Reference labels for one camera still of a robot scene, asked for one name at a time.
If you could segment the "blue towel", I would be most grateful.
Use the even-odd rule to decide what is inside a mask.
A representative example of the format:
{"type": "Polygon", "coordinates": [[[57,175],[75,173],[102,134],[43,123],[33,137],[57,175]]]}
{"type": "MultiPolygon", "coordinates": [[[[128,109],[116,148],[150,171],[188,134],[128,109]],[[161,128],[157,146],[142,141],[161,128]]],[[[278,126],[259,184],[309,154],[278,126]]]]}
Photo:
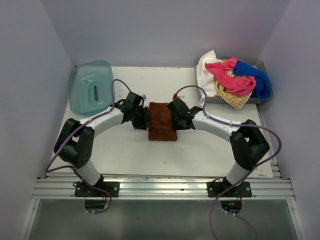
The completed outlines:
{"type": "Polygon", "coordinates": [[[256,85],[251,94],[253,98],[266,100],[271,96],[271,83],[268,75],[264,71],[238,60],[233,69],[233,73],[238,76],[254,77],[256,85]]]}

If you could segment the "white towel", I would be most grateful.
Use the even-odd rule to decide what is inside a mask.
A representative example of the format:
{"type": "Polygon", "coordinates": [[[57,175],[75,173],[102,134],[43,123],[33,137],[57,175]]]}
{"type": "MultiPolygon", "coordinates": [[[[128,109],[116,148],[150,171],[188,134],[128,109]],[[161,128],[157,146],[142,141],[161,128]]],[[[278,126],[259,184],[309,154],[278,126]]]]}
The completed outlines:
{"type": "Polygon", "coordinates": [[[215,89],[214,75],[211,74],[206,68],[206,63],[222,63],[221,59],[218,59],[214,50],[205,53],[199,58],[195,65],[195,79],[196,84],[202,88],[207,95],[207,103],[221,104],[223,99],[218,96],[215,89]]]}

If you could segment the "aluminium mounting rail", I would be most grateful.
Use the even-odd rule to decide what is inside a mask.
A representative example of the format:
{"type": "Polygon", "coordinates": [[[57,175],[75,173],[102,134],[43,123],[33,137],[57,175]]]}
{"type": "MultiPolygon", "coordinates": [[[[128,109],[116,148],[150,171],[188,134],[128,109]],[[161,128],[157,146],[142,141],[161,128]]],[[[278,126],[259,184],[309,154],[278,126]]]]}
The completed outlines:
{"type": "MultiPolygon", "coordinates": [[[[68,200],[76,198],[76,176],[51,174],[36,181],[33,199],[68,200]]],[[[208,177],[111,176],[104,177],[112,185],[117,200],[213,200],[215,195],[208,177]]],[[[249,178],[236,191],[222,200],[294,200],[289,180],[249,178]]]]}

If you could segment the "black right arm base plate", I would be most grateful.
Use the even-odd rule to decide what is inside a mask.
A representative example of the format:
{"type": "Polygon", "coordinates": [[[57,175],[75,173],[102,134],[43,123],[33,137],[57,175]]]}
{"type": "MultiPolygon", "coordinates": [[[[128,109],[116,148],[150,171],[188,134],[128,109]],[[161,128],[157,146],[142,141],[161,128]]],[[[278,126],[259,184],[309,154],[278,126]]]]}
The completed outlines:
{"type": "MultiPolygon", "coordinates": [[[[206,183],[207,195],[209,198],[218,197],[228,186],[221,181],[209,181],[206,183]]],[[[251,185],[248,181],[242,182],[240,185],[233,187],[224,193],[222,198],[250,198],[252,197],[251,185]]]]}

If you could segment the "metal tray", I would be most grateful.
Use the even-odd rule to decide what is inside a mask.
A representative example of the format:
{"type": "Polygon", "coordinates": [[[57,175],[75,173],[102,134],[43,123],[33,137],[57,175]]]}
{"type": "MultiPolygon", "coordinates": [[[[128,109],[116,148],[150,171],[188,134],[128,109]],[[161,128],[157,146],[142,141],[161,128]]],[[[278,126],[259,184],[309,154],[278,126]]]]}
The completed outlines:
{"type": "MultiPolygon", "coordinates": [[[[200,84],[198,83],[198,77],[197,77],[197,65],[199,61],[200,61],[200,57],[194,60],[194,74],[196,79],[195,83],[197,86],[200,87],[200,84]]],[[[238,62],[242,62],[242,63],[236,64],[235,73],[253,74],[253,75],[250,75],[250,77],[254,77],[256,81],[256,86],[254,88],[254,91],[252,92],[252,94],[244,104],[256,105],[269,99],[269,97],[273,93],[272,93],[271,83],[266,73],[264,63],[258,58],[246,58],[246,57],[240,58],[238,62]]],[[[227,104],[227,101],[225,101],[224,98],[222,98],[220,95],[216,94],[214,96],[209,96],[209,93],[207,93],[207,103],[227,104]]]]}

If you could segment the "pink towel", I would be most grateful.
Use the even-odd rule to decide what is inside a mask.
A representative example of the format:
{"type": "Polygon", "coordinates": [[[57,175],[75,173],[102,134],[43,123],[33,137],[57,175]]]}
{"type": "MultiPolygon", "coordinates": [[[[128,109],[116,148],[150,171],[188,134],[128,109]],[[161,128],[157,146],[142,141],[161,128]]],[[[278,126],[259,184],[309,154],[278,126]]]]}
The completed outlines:
{"type": "Polygon", "coordinates": [[[205,69],[230,93],[243,97],[253,92],[256,80],[253,76],[233,73],[239,59],[228,58],[225,62],[206,62],[205,69]]]}

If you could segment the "teal translucent plastic bin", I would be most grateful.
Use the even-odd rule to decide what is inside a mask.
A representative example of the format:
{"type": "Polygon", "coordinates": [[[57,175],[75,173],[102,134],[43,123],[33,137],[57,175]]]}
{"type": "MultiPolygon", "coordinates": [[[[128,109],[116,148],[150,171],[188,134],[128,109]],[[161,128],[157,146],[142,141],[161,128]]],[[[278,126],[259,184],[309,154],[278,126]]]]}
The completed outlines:
{"type": "Polygon", "coordinates": [[[69,75],[70,110],[93,116],[112,104],[113,72],[109,62],[92,61],[73,68],[69,75]]]}

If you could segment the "brown microfiber towel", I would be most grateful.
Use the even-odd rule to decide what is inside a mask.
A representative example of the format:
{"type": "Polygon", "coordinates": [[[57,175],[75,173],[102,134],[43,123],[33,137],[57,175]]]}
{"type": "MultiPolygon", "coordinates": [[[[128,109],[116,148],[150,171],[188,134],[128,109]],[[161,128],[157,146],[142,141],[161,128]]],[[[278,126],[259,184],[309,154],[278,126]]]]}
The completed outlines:
{"type": "Polygon", "coordinates": [[[148,130],[149,141],[175,142],[177,132],[172,130],[171,112],[166,103],[149,103],[149,116],[152,128],[148,130]]]}

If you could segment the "yellow striped towel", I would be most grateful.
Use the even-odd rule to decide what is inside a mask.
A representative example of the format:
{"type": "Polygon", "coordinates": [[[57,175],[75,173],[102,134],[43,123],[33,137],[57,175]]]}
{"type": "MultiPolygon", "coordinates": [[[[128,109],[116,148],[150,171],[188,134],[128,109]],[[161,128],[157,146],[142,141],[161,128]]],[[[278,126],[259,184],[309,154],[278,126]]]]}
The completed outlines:
{"type": "Polygon", "coordinates": [[[237,82],[239,79],[244,79],[246,82],[249,81],[249,85],[246,86],[245,92],[246,95],[236,95],[233,92],[230,92],[224,85],[222,85],[219,80],[214,77],[215,90],[219,97],[221,97],[226,103],[234,107],[235,109],[241,109],[243,105],[249,100],[252,95],[252,80],[254,79],[251,76],[239,76],[233,73],[235,65],[239,59],[231,57],[228,59],[222,60],[222,66],[224,67],[225,74],[232,79],[232,83],[237,82]]]}

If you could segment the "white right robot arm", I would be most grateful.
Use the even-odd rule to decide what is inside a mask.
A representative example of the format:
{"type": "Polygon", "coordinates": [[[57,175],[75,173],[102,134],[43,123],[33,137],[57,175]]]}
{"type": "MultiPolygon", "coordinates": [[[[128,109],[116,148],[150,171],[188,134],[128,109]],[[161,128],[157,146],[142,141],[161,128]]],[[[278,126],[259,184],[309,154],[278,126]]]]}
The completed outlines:
{"type": "Polygon", "coordinates": [[[189,108],[183,100],[176,98],[167,104],[173,130],[199,130],[213,134],[231,145],[235,160],[230,171],[222,181],[213,181],[210,187],[227,196],[235,196],[241,190],[244,175],[253,170],[257,163],[270,150],[262,132],[250,119],[244,123],[214,120],[198,106],[189,108]]]}

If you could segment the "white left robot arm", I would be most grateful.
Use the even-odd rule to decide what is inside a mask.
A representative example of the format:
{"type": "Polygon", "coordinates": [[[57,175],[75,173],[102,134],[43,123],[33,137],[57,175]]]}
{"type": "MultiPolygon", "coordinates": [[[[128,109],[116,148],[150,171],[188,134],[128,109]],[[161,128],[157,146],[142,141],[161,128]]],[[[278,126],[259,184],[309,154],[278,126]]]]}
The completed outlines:
{"type": "Polygon", "coordinates": [[[103,176],[91,161],[94,140],[110,128],[131,122],[136,130],[150,129],[149,108],[145,97],[129,92],[125,99],[113,102],[106,110],[81,120],[69,118],[55,143],[53,159],[59,157],[87,183],[92,196],[103,193],[103,176]]]}

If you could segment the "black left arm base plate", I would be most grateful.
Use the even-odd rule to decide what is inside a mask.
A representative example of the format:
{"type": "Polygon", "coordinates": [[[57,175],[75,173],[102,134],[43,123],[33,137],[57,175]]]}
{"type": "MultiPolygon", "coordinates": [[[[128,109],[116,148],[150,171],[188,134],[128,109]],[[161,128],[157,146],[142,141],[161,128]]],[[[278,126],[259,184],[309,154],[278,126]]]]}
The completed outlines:
{"type": "Polygon", "coordinates": [[[104,181],[99,186],[89,186],[84,182],[74,182],[74,196],[84,198],[111,197],[117,198],[120,191],[120,183],[117,181],[104,181]]]}

